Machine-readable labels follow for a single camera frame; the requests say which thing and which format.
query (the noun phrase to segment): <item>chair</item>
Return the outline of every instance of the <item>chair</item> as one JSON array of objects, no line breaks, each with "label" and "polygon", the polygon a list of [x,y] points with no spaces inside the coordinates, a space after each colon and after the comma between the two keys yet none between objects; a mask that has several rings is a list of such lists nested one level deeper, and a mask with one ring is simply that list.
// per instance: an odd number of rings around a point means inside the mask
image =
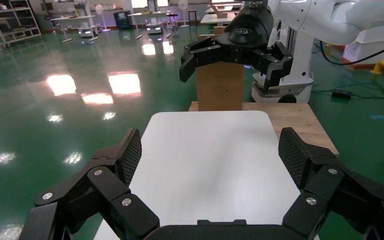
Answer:
[{"label": "chair", "polygon": [[197,11],[196,10],[188,10],[187,16],[189,18],[189,25],[191,24],[191,13],[195,14],[195,19],[193,19],[193,22],[195,23],[195,26],[198,25],[198,18],[197,18]]}]

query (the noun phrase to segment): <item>epoxy floor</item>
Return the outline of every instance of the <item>epoxy floor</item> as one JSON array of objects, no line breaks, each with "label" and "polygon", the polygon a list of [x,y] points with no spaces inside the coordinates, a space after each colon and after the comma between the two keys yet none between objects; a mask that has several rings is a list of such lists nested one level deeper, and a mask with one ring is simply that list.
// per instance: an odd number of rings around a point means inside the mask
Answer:
[{"label": "epoxy floor", "polygon": [[[133,31],[113,30],[94,44],[75,34],[62,44],[62,36],[45,34],[0,51],[0,240],[17,239],[35,196],[82,169],[96,150],[118,143],[129,128],[143,133],[155,113],[187,111],[197,94],[194,77],[179,80],[183,46],[209,31],[201,25],[170,40],[145,33],[135,40]],[[384,75],[333,66],[316,49],[311,71],[315,91],[384,85]],[[243,100],[250,102],[253,71],[245,74]],[[372,84],[343,89],[384,97],[384,86]],[[315,92],[310,105],[341,159],[384,184],[384,99]],[[93,239],[100,221],[92,217],[75,239]],[[362,239],[334,213],[319,235]]]}]

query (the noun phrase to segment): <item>white fan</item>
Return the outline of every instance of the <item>white fan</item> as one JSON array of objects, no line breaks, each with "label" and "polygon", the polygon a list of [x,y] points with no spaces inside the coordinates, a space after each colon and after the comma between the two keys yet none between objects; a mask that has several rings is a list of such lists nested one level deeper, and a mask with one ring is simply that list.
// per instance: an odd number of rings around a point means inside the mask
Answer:
[{"label": "white fan", "polygon": [[102,16],[102,22],[103,22],[103,26],[105,27],[104,30],[102,30],[102,32],[108,32],[108,31],[111,31],[111,29],[107,29],[107,25],[105,24],[105,19],[104,19],[104,15],[102,14],[104,12],[104,7],[102,7],[101,4],[98,4],[96,5],[96,13],[98,15],[101,15]]},{"label": "white fan", "polygon": [[186,9],[188,8],[188,1],[186,0],[179,0],[177,3],[179,8],[183,10],[183,25],[181,25],[181,28],[189,28],[189,25],[186,25]]}]

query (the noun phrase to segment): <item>white table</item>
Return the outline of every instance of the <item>white table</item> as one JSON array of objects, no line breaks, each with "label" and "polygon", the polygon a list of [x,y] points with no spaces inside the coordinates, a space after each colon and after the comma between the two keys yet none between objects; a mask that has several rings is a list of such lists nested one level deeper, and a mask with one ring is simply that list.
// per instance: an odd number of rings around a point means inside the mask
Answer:
[{"label": "white table", "polygon": [[213,4],[213,6],[216,7],[223,7],[223,6],[242,6],[242,3],[221,3],[221,4]]},{"label": "white table", "polygon": [[[300,191],[262,111],[163,112],[143,134],[130,184],[161,226],[282,223]],[[103,221],[94,240],[118,240]]]},{"label": "white table", "polygon": [[[70,42],[71,40],[73,40],[72,38],[68,38],[67,37],[67,33],[66,33],[66,30],[65,30],[65,27],[63,26],[62,22],[64,21],[72,21],[72,20],[84,20],[84,19],[91,19],[95,17],[95,15],[89,15],[89,16],[78,16],[78,17],[59,17],[59,18],[53,18],[51,19],[51,21],[54,21],[54,22],[59,22],[59,26],[61,27],[62,29],[62,33],[64,34],[64,38],[65,40],[62,41],[63,43],[67,43],[67,42]],[[94,25],[91,25],[89,24],[90,26],[90,32],[92,33],[92,36],[93,36],[93,32],[94,32],[94,29],[93,28],[96,28],[96,26]],[[92,37],[91,39],[89,39],[89,43],[97,40],[99,37],[96,36],[96,37]]]},{"label": "white table", "polygon": [[133,24],[136,25],[136,33],[137,35],[139,35],[139,27],[138,27],[138,23],[136,22],[136,18],[142,18],[142,19],[163,18],[163,17],[167,18],[168,13],[170,13],[170,11],[155,11],[150,14],[142,14],[141,12],[139,12],[139,13],[133,13],[127,16],[131,17]]},{"label": "white table", "polygon": [[217,18],[217,14],[206,14],[202,20],[202,24],[217,24],[217,26],[223,26],[223,24],[229,24],[235,18],[234,13],[227,13],[226,18]]},{"label": "white table", "polygon": [[[232,12],[232,9],[233,9],[233,6],[225,6],[224,8],[219,8],[217,9],[220,13],[228,13],[228,12]],[[209,8],[205,11],[207,14],[212,14],[214,13],[214,10],[213,8]]]}]

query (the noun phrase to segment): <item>brown cardboard box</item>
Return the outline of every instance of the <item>brown cardboard box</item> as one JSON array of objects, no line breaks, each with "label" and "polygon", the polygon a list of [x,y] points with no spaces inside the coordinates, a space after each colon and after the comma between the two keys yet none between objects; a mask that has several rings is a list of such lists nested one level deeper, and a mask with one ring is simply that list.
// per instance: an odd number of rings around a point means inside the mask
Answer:
[{"label": "brown cardboard box", "polygon": [[[214,27],[214,36],[225,26]],[[199,35],[198,40],[208,38]],[[217,62],[196,69],[196,91],[199,111],[240,111],[244,95],[245,69],[241,64]]]}]

